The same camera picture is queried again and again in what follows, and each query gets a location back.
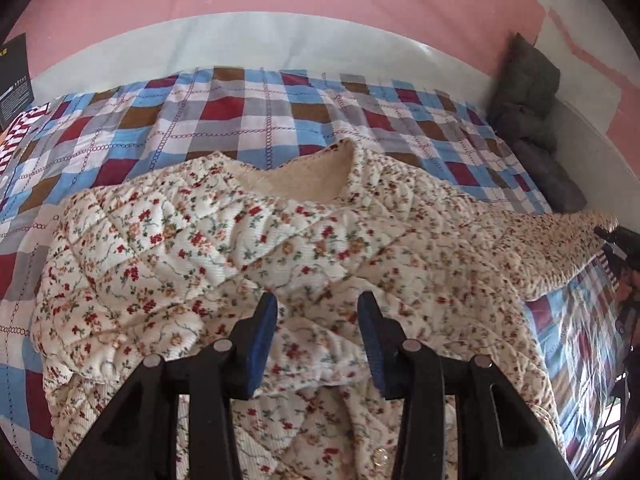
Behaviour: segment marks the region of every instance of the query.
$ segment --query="silver screw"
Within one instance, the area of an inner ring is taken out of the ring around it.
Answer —
[[[231,339],[218,339],[213,343],[213,349],[216,352],[229,352],[233,346],[234,344],[231,342]]]
[[[474,361],[476,362],[476,365],[481,368],[490,368],[491,365],[494,364],[488,355],[477,355],[474,357]]]
[[[422,343],[417,339],[405,339],[402,342],[402,348],[404,348],[407,352],[417,352],[420,348],[422,348]]]
[[[142,364],[147,368],[155,368],[162,362],[162,358],[158,354],[150,354],[145,357]]]

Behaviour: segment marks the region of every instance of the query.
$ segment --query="floral pattern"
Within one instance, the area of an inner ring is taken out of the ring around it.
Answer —
[[[278,298],[276,337],[257,397],[232,403],[247,478],[380,478],[402,402],[372,386],[356,300],[439,354],[490,355],[563,449],[540,346],[522,300],[565,284],[598,250],[597,212],[528,216],[343,140],[292,165],[350,167],[338,196],[301,202],[249,189],[249,166],[221,153],[63,203],[34,312],[61,466],[111,396],[150,353],[194,354]],[[181,399],[178,473],[188,474]],[[453,404],[447,475],[455,478]]]

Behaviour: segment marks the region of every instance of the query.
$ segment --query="checkered bedsheet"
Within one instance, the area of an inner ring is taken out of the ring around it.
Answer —
[[[29,338],[57,204],[82,189],[216,150],[269,169],[344,137],[481,200],[519,212],[549,211],[472,105],[395,80],[215,68],[50,104],[0,181],[0,429],[31,471],[41,478],[57,474],[42,367]],[[611,303],[609,279],[594,262],[566,290],[531,307],[568,442],[589,434],[602,408],[602,386],[614,375]]]

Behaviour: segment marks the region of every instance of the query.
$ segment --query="pink wall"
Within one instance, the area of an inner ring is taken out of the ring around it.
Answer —
[[[338,18],[402,34],[495,76],[511,34],[535,42],[545,17],[537,0],[33,0],[12,31],[28,32],[31,75],[128,30],[166,20],[239,10],[297,12]],[[576,56],[623,89],[609,137],[640,174],[640,91],[581,50]]]

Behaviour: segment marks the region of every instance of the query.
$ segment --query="hand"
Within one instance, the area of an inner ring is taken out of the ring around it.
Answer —
[[[616,291],[616,305],[626,300],[631,294],[632,287],[640,288],[640,272],[629,268],[623,269],[620,276],[620,285]],[[636,331],[631,338],[631,344],[634,348],[640,347],[640,322],[636,326]]]

